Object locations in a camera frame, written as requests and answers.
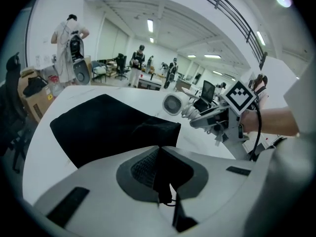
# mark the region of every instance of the white curved surface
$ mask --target white curved surface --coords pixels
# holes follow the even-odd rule
[[[23,198],[33,205],[50,187],[77,170],[55,139],[50,122],[73,107],[102,94],[148,115],[181,123],[177,147],[220,158],[234,159],[221,143],[215,146],[215,136],[190,127],[189,120],[168,115],[161,103],[168,92],[119,88],[111,86],[69,86],[52,103],[41,119],[26,156],[23,171]]]

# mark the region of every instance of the white lab coat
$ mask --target white lab coat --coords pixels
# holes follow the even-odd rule
[[[66,47],[70,34],[73,31],[82,33],[83,27],[74,19],[60,23],[55,34],[57,35],[57,55],[55,68],[58,73],[59,82],[65,83],[76,78],[74,67],[71,59],[66,59]]]

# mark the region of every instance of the human hand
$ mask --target human hand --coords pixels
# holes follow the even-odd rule
[[[245,110],[241,114],[240,123],[243,126],[243,132],[258,131],[259,121],[258,121],[258,115],[256,111]]]

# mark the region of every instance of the railing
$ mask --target railing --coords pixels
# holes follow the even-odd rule
[[[240,14],[240,12],[228,0],[207,1],[214,5],[215,9],[218,9],[222,13],[224,13],[240,30],[242,35],[245,37],[246,43],[250,45],[254,56],[259,62],[259,68],[262,69],[268,53],[263,52],[261,45],[259,44],[259,41],[256,38],[254,32],[252,31],[251,27],[244,19],[244,17]]]

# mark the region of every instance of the small fan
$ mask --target small fan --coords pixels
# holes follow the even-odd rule
[[[171,116],[177,116],[188,104],[189,97],[183,93],[170,93],[162,102],[162,108]]]

